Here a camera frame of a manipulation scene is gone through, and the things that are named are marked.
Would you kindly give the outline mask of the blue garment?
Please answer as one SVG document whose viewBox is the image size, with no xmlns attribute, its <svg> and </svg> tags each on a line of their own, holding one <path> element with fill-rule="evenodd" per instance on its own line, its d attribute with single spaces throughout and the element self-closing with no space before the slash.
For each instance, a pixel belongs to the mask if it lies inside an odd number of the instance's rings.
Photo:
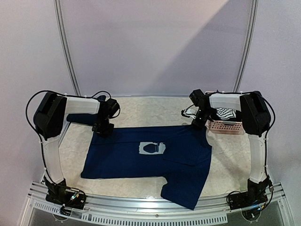
<svg viewBox="0 0 301 226">
<path fill-rule="evenodd" d="M 161 197 L 193 210 L 210 170 L 212 147 L 206 130 L 191 125 L 117 128 L 93 135 L 81 177 L 163 177 Z"/>
</svg>

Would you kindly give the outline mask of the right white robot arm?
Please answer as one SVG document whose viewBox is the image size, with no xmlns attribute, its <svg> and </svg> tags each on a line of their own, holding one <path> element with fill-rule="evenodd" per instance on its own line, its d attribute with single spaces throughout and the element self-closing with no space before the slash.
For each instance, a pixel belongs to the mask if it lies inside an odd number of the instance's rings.
<svg viewBox="0 0 301 226">
<path fill-rule="evenodd" d="M 225 108 L 241 112 L 242 126 L 248 134 L 251 154 L 249 184 L 269 182 L 267 173 L 267 138 L 271 128 L 271 115 L 267 102 L 259 91 L 252 92 L 211 92 L 203 93 L 200 89 L 189 95 L 198 108 L 192 125 L 203 128 L 214 109 Z"/>
</svg>

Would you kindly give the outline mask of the dark blue denim jeans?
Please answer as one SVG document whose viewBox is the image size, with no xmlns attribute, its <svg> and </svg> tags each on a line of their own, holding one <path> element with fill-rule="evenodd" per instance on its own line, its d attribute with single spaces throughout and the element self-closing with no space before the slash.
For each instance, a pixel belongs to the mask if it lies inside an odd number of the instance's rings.
<svg viewBox="0 0 301 226">
<path fill-rule="evenodd" d="M 67 97 L 64 114 L 66 120 L 72 123 L 93 125 L 100 110 L 100 103 L 105 101 L 105 95 L 98 98 Z"/>
</svg>

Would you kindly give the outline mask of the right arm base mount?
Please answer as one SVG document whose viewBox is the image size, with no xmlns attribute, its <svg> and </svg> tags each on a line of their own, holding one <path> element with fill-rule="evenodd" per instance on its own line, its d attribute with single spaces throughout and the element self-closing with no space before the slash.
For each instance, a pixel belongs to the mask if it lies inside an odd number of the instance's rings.
<svg viewBox="0 0 301 226">
<path fill-rule="evenodd" d="M 245 192 L 233 191 L 226 197 L 226 202 L 230 210 L 241 210 L 242 217 L 248 222 L 254 222 L 259 219 L 263 210 L 265 210 L 272 201 L 274 187 L 269 187 L 270 197 L 266 189 L 256 192 L 254 188 Z"/>
</svg>

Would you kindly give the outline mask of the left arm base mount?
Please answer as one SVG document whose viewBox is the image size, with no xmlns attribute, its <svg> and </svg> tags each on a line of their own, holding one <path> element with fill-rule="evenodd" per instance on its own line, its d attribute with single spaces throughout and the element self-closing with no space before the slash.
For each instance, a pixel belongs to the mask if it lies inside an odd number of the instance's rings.
<svg viewBox="0 0 301 226">
<path fill-rule="evenodd" d="M 65 179 L 58 184 L 51 183 L 46 178 L 44 180 L 48 188 L 45 198 L 47 202 L 79 210 L 84 209 L 87 196 L 82 190 L 68 187 Z"/>
</svg>

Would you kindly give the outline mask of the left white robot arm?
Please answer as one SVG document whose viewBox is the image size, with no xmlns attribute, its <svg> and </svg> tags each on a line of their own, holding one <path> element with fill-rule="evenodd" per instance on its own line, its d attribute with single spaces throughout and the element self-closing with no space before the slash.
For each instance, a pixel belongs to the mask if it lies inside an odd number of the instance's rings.
<svg viewBox="0 0 301 226">
<path fill-rule="evenodd" d="M 63 95 L 44 90 L 44 97 L 33 116 L 34 130 L 40 137 L 46 178 L 57 185 L 64 181 L 59 156 L 59 139 L 65 117 L 69 114 L 90 114 L 95 119 L 92 131 L 101 136 L 112 135 L 114 125 L 110 119 L 120 112 L 117 100 L 98 100 L 94 97 Z"/>
</svg>

